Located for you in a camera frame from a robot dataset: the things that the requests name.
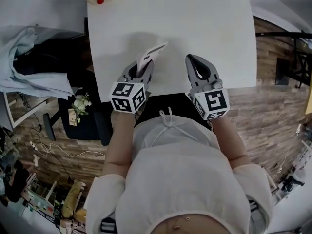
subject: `cable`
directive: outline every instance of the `cable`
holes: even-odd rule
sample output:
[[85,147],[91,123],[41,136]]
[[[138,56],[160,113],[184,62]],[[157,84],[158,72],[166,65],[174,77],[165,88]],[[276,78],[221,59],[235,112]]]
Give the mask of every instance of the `cable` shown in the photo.
[[278,173],[278,174],[282,172],[283,165],[284,165],[284,163],[285,163],[285,161],[286,161],[286,158],[288,157],[288,153],[289,153],[289,151],[291,150],[291,148],[287,151],[287,153],[286,153],[286,155],[285,155],[285,158],[284,158],[284,160],[283,160],[283,163],[282,163],[282,164],[279,166],[279,168],[277,169],[277,173]]
[[32,134],[32,133],[31,133],[31,130],[35,130],[36,132],[40,133],[40,132],[41,132],[41,128],[39,127],[39,131],[38,131],[37,129],[33,128],[33,127],[31,127],[31,128],[29,129],[29,133],[30,133],[30,135],[31,135],[32,137],[38,136],[38,139],[34,139],[34,140],[40,141],[40,140],[41,140],[40,135],[39,135],[39,134]]
[[[23,101],[24,107],[27,108],[27,109],[31,108],[31,106],[30,106],[30,104],[28,103],[28,101],[27,101],[25,95],[22,94],[22,93],[20,93],[20,92],[17,92],[17,93],[19,94],[19,97],[20,97],[21,100]],[[39,119],[38,119],[38,117],[35,115],[35,113],[33,113],[33,115],[36,117],[37,122],[38,122],[38,127],[39,127],[39,129],[40,129],[40,131],[41,131],[41,125],[40,125],[40,123],[39,123]]]
[[[50,150],[48,150],[46,144],[41,143],[42,149],[46,152],[46,157],[47,157],[48,153],[52,154],[52,152],[51,152],[51,151],[52,151],[51,145],[54,145],[54,146],[60,148],[63,152],[65,152],[61,147],[59,147],[58,145],[56,145],[56,144],[54,144],[54,143],[50,143]],[[93,153],[93,154],[100,154],[100,155],[102,155],[102,156],[106,156],[105,154],[102,154],[102,153],[100,153],[100,152],[94,152],[94,151],[85,151],[85,152],[83,152],[83,153],[81,153],[81,154],[78,154],[78,155],[69,155],[67,152],[65,152],[65,154],[66,154],[67,156],[71,157],[71,158],[77,157],[77,156],[80,156],[80,155],[83,155],[83,154],[85,154],[85,153]]]
[[[47,147],[47,145],[46,144],[44,144],[44,143],[42,143],[42,142],[38,142],[36,145],[35,145],[35,147],[38,145],[38,144],[41,144],[41,146],[45,146],[45,147]],[[39,151],[39,149],[38,148],[33,148],[33,149],[35,149],[38,153],[40,153],[42,156],[45,156],[45,157],[47,157],[48,156],[48,153],[46,153],[45,155],[44,154],[42,154],[40,151]],[[56,157],[53,153],[51,153],[52,154],[52,156],[54,157],[54,158],[56,158],[57,159],[57,161],[59,162],[59,163],[61,163],[61,165],[63,166],[63,168],[64,168],[64,171],[68,174],[68,176],[69,177],[71,177],[71,175],[67,172],[67,170],[66,170],[66,168],[65,168],[65,166],[64,166],[64,164],[63,164],[63,162],[62,161],[60,161],[59,159],[58,159],[58,157]]]

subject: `card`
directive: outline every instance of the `card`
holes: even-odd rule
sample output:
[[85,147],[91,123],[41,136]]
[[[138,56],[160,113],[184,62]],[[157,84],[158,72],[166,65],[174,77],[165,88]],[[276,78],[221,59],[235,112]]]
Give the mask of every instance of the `card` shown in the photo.
[[69,125],[77,126],[77,117],[76,117],[76,112],[74,109],[71,109],[71,108],[68,109],[68,118],[69,118]]
[[168,43],[165,42],[163,44],[157,45],[153,48],[146,50],[144,54],[141,55],[140,58],[137,60],[136,74],[138,75],[139,72],[145,67],[145,65],[149,63],[149,61],[153,60],[153,62],[155,63],[158,55],[167,44]]

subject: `power strip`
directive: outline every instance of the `power strip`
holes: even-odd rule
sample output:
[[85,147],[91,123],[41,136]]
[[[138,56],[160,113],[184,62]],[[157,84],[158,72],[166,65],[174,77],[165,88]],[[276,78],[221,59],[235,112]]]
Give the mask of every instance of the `power strip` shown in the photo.
[[32,141],[30,141],[29,143],[31,144],[31,146],[32,146],[36,151],[38,151],[38,148],[35,146],[35,144],[34,144]]

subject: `black metal frame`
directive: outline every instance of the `black metal frame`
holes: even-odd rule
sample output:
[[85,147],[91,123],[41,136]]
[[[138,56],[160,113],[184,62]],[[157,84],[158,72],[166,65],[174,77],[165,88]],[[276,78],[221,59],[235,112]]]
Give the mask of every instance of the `black metal frame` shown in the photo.
[[[307,86],[310,86],[311,83],[311,72],[312,72],[312,54],[299,51],[297,47],[297,41],[301,39],[312,39],[312,34],[308,33],[300,33],[300,32],[264,32],[264,33],[256,33],[256,37],[290,37],[293,39],[292,44],[288,44],[285,41],[282,41],[285,44],[288,44],[289,46],[294,47],[293,53],[294,53],[294,63],[292,67],[289,67],[288,70],[284,71],[284,75],[295,79],[300,82],[299,85],[296,86],[296,88],[300,88],[302,84],[305,84]],[[297,68],[297,63],[300,63],[301,69],[298,71],[294,71]]]

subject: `drawstring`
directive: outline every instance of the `drawstring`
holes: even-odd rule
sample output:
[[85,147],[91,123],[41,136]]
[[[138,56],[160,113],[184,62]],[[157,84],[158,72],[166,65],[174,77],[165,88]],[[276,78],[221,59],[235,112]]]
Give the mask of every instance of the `drawstring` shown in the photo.
[[177,127],[178,125],[181,125],[181,124],[176,124],[174,125],[173,121],[172,121],[172,111],[171,111],[171,108],[168,107],[168,110],[169,110],[169,116],[170,116],[170,122],[168,123],[167,120],[166,120],[166,115],[164,113],[163,110],[160,110],[159,111],[159,114],[161,116],[161,120],[162,120],[162,123],[164,124],[165,128],[156,136],[156,138],[154,139],[153,143],[151,146],[154,145],[154,143],[156,142],[156,140],[164,133],[166,132],[169,128],[171,127],[174,127],[175,129],[177,129],[178,131],[180,131],[181,133],[183,133],[184,135],[186,135],[187,137],[199,142],[199,140],[197,138],[195,138],[194,136],[190,135],[189,133],[185,132],[184,130],[182,130],[181,128]]

